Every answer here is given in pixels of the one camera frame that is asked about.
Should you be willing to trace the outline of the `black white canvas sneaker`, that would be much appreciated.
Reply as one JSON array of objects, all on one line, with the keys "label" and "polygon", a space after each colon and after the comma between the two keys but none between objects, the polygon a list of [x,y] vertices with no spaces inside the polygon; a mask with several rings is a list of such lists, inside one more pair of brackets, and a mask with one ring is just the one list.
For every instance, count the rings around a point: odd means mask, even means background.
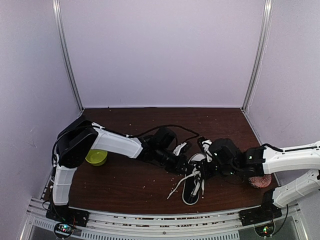
[{"label": "black white canvas sneaker", "polygon": [[206,162],[203,153],[196,153],[187,162],[187,168],[184,177],[176,184],[175,188],[168,194],[167,200],[178,190],[183,183],[182,201],[188,205],[195,205],[200,197],[200,192],[204,194],[205,180],[200,171],[201,164]]}]

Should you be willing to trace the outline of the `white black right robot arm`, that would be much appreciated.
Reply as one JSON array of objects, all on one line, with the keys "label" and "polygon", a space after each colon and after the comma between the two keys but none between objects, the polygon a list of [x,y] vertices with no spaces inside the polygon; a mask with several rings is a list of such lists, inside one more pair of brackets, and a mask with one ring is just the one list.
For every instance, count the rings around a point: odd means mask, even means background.
[{"label": "white black right robot arm", "polygon": [[277,208],[304,197],[320,188],[320,143],[275,147],[264,143],[242,152],[229,138],[214,141],[200,137],[197,143],[206,157],[205,168],[232,172],[244,177],[263,177],[278,172],[306,170],[290,183],[264,194],[263,205],[256,210],[259,220],[268,220]]}]

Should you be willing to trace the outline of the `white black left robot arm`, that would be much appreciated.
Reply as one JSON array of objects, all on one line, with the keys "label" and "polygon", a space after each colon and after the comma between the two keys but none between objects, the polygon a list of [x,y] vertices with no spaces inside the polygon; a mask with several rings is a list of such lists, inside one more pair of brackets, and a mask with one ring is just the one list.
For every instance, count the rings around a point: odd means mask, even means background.
[{"label": "white black left robot arm", "polygon": [[66,207],[74,174],[89,153],[107,157],[109,153],[144,162],[155,162],[168,172],[181,173],[187,161],[185,152],[191,144],[185,141],[169,149],[177,140],[171,125],[155,128],[155,134],[127,135],[111,131],[95,122],[84,120],[73,122],[59,133],[52,148],[51,162],[54,179],[51,192],[52,213],[61,222],[72,218]]}]

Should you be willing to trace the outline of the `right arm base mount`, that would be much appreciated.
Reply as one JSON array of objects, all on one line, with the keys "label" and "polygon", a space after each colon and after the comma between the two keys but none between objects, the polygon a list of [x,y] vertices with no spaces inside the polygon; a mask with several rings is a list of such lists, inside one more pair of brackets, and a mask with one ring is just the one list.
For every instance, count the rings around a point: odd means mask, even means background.
[{"label": "right arm base mount", "polygon": [[273,193],[275,189],[263,194],[262,203],[258,207],[244,209],[238,212],[242,226],[255,225],[280,218],[282,208],[274,204]]}]

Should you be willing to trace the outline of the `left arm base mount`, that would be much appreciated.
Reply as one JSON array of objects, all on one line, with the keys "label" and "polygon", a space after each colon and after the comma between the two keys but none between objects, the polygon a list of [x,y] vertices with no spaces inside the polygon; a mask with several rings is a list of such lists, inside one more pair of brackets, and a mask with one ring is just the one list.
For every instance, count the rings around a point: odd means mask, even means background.
[{"label": "left arm base mount", "polygon": [[68,205],[49,204],[45,217],[56,222],[76,227],[86,227],[90,213],[86,210],[70,208]]}]

